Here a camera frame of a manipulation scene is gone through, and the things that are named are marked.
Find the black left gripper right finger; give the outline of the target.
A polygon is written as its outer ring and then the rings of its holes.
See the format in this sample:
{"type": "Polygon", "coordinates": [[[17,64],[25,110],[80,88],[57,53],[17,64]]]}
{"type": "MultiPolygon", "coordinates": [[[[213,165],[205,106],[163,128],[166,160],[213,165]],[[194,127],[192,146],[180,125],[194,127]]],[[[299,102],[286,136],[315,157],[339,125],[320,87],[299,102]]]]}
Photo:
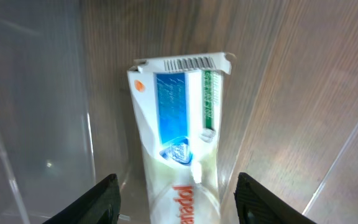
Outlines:
{"type": "Polygon", "coordinates": [[[234,199],[240,224],[315,224],[245,172],[238,175],[234,199]]]}

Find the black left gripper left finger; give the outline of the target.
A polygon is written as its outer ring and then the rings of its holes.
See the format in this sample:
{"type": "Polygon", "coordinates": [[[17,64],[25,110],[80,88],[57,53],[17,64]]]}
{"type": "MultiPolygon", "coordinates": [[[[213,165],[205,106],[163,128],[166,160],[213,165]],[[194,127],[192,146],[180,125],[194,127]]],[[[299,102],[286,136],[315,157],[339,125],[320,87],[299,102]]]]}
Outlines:
{"type": "Polygon", "coordinates": [[[121,195],[116,174],[109,174],[44,224],[117,224],[121,195]]]}

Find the white Panadol box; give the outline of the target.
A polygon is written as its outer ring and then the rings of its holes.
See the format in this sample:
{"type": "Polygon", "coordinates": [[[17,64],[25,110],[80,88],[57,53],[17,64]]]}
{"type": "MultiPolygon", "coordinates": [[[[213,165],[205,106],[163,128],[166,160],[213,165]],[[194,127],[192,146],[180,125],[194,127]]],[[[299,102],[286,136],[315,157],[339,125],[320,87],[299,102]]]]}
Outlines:
{"type": "Polygon", "coordinates": [[[127,78],[152,223],[221,221],[217,156],[229,54],[137,59],[127,78]]]}

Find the clear plastic container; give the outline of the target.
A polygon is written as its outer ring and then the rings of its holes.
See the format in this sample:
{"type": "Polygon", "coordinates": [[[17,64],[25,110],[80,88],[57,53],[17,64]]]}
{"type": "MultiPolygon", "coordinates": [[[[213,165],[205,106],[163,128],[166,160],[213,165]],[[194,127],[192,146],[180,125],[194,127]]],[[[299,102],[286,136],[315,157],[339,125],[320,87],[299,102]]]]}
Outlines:
{"type": "Polygon", "coordinates": [[[115,173],[148,223],[127,70],[227,52],[221,221],[245,172],[316,223],[358,223],[358,1],[0,1],[0,223],[42,223],[115,173]]]}

